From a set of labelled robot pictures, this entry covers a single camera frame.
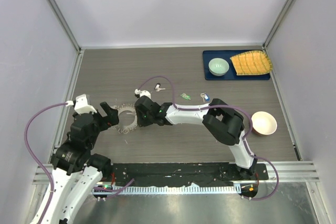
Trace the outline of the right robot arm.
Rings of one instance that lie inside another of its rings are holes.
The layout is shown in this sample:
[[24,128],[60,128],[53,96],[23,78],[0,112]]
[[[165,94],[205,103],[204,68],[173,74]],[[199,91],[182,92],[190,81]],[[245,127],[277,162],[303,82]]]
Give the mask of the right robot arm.
[[220,99],[213,99],[211,103],[203,105],[159,105],[147,96],[138,98],[134,106],[140,127],[152,124],[194,124],[206,127],[218,142],[229,147],[239,177],[250,179],[255,175],[258,158],[247,143],[244,117],[236,107]]

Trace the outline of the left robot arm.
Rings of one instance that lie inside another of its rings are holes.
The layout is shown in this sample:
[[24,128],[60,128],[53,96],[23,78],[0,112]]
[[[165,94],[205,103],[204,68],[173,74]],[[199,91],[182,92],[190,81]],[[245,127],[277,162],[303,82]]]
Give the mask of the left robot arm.
[[102,131],[119,123],[118,110],[102,102],[102,116],[87,103],[65,104],[74,107],[74,121],[66,141],[52,155],[52,172],[43,168],[49,185],[32,223],[73,223],[93,187],[112,174],[111,160],[91,150]]

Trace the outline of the key with green tag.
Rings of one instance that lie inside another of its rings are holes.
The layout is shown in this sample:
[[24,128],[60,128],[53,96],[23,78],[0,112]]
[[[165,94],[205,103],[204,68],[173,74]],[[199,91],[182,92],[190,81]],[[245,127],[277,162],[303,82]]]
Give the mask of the key with green tag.
[[187,95],[186,93],[182,93],[181,98],[183,98],[185,100],[191,100],[191,97],[189,95]]

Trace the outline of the metal disc with keyrings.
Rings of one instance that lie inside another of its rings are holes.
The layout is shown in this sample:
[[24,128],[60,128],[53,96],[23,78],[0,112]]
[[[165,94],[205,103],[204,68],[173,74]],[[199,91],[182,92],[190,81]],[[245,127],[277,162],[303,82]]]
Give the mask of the metal disc with keyrings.
[[118,111],[119,123],[113,126],[112,129],[118,131],[120,134],[128,134],[137,128],[137,115],[133,104],[124,103],[113,106],[113,108]]

